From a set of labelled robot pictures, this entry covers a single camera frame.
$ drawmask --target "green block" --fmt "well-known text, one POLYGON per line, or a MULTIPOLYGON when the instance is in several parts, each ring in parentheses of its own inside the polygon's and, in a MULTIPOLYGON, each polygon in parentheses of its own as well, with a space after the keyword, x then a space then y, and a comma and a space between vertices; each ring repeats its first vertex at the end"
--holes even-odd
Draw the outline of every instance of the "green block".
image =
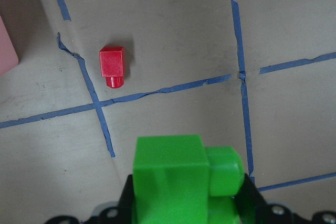
POLYGON ((205 148, 198 135, 138 138, 134 223, 233 224, 235 207, 223 196, 241 186, 241 164, 232 148, 205 148))

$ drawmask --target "red cube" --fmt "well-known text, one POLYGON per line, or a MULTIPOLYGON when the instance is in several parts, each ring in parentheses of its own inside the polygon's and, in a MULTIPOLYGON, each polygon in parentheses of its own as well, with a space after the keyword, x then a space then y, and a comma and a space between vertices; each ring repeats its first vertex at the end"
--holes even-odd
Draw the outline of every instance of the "red cube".
POLYGON ((123 47, 103 47, 99 51, 101 76, 106 78, 110 88, 120 88, 124 84, 125 56, 123 47))

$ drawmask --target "floor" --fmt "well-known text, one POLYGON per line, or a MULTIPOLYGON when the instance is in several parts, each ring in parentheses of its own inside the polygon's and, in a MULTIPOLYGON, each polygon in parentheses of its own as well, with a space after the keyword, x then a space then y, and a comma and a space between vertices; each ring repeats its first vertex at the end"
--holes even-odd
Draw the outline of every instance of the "floor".
POLYGON ((0 218, 84 221, 118 200, 138 136, 175 134, 234 147, 266 199, 303 217, 335 210, 335 13, 336 0, 0 0, 20 59, 0 77, 0 218), (105 45, 125 47, 122 88, 101 77, 105 45))

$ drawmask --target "pink block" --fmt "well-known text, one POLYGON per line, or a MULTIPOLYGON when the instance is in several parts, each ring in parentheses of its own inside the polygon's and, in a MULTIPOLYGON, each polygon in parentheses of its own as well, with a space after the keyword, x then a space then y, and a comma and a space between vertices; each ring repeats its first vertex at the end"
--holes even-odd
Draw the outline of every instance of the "pink block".
POLYGON ((0 76, 10 71, 18 62, 13 44, 0 17, 0 76))

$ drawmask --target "screw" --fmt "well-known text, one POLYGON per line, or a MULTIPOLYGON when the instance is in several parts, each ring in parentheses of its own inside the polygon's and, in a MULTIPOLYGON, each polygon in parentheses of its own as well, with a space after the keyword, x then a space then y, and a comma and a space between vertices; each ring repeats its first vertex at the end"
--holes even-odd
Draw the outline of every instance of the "screw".
POLYGON ((336 217, 331 214, 324 214, 322 215, 322 219, 325 221, 325 223, 328 224, 335 224, 336 223, 336 217))
POLYGON ((283 215, 285 213, 285 210, 282 206, 273 206, 272 212, 276 215, 283 215))

